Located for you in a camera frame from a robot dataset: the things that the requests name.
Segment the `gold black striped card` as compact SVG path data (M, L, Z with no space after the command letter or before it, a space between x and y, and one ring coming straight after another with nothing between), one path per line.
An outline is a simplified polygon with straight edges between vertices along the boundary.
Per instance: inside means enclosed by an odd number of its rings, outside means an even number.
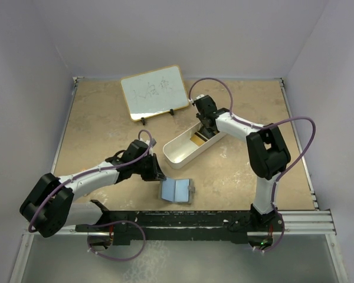
M200 133L196 132L191 136L190 141L200 147L205 144L208 139L205 136L202 136Z

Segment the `grey card holder wallet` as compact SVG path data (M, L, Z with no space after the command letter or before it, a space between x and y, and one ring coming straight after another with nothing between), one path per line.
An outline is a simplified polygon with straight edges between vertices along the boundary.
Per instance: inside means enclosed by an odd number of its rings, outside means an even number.
M195 193L192 179L166 178L160 182L159 196L162 200L175 204L189 204Z

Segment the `white oblong plastic tray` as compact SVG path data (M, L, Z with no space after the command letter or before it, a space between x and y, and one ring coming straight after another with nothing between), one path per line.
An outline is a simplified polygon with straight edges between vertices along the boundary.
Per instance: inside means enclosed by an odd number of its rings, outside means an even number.
M164 145L163 154L171 168L180 169L184 167L206 149L226 136L226 133L219 132L216 136L208 139L205 144L198 147L190 141L190 138L194 133L198 132L200 127L201 123L199 122Z

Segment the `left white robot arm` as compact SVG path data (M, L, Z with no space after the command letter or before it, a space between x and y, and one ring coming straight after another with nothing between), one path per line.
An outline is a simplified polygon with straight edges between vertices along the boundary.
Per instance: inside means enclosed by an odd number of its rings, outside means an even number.
M44 174L20 206L29 222L28 231L48 238L66 226L73 202L105 186L116 185L139 175L145 182L165 180L153 147L155 139L133 140L125 150L108 157L99 165L78 174Z

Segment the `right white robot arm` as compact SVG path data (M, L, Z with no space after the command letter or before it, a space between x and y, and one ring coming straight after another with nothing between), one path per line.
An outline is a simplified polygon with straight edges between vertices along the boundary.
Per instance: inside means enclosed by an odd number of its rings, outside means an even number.
M191 101L196 117L201 122L198 136L204 141L220 133L229 134L246 143L250 166L257 176L250 217L251 226L263 231L271 225L270 212L274 210L276 180L291 161L286 142L277 126L252 123L232 114L227 108L218 108L209 95L200 95Z

